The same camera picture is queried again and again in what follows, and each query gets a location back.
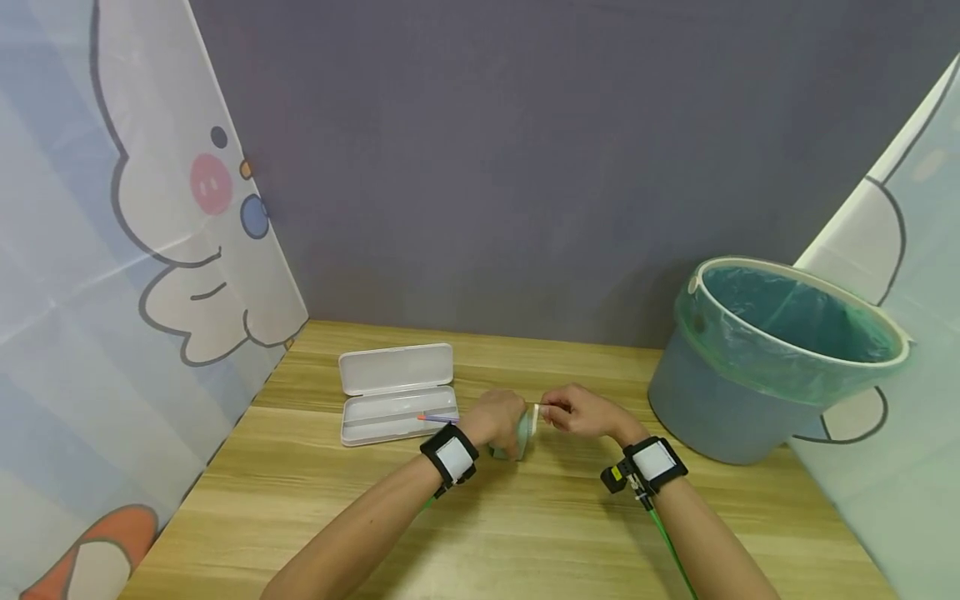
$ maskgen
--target cable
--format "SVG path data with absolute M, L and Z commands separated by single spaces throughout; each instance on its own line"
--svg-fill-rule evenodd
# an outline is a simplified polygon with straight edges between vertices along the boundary
M 651 505 L 647 512 L 650 513 L 650 516 L 654 520 L 654 524 L 656 524 L 657 529 L 660 530 L 660 535 L 663 536 L 663 541 L 666 542 L 666 547 L 670 548 L 670 555 L 673 556 L 673 562 L 677 564 L 680 574 L 684 576 L 684 583 L 686 583 L 686 588 L 690 590 L 690 597 L 693 598 L 693 600 L 697 600 L 697 592 L 693 590 L 693 586 L 690 584 L 690 580 L 686 576 L 684 565 L 680 562 L 680 557 L 677 556 L 677 550 L 673 547 L 673 541 L 670 540 L 669 534 L 666 533 L 666 529 L 663 527 L 663 522 L 660 520 L 660 515 L 657 514 L 657 509 L 653 508 L 653 505 Z

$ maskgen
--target orange cartoon shape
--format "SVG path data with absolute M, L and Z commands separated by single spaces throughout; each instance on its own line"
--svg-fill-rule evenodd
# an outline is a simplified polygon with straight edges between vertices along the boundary
M 156 526 L 147 506 L 107 513 L 20 600 L 114 600 L 154 543 Z

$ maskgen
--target purple wall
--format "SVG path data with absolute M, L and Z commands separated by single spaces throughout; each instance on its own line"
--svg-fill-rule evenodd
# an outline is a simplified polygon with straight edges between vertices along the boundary
M 660 346 L 700 260 L 791 262 L 960 3 L 193 0 L 317 319 Z

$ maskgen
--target forearm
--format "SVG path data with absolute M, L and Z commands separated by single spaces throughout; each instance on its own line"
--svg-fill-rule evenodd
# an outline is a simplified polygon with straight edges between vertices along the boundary
M 649 435 L 628 420 L 613 437 L 626 447 Z M 740 540 L 685 477 L 664 485 L 654 505 L 700 600 L 779 598 Z
M 362 584 L 442 478 L 425 456 L 394 471 L 334 518 L 284 566 L 261 600 L 340 600 Z

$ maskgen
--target blue trash can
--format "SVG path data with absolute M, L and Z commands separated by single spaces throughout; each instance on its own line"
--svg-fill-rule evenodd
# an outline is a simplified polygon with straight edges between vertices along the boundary
M 674 305 L 677 330 L 650 382 L 657 418 L 709 458 L 748 465 L 907 364 L 910 340 L 881 310 L 816 276 L 714 258 Z

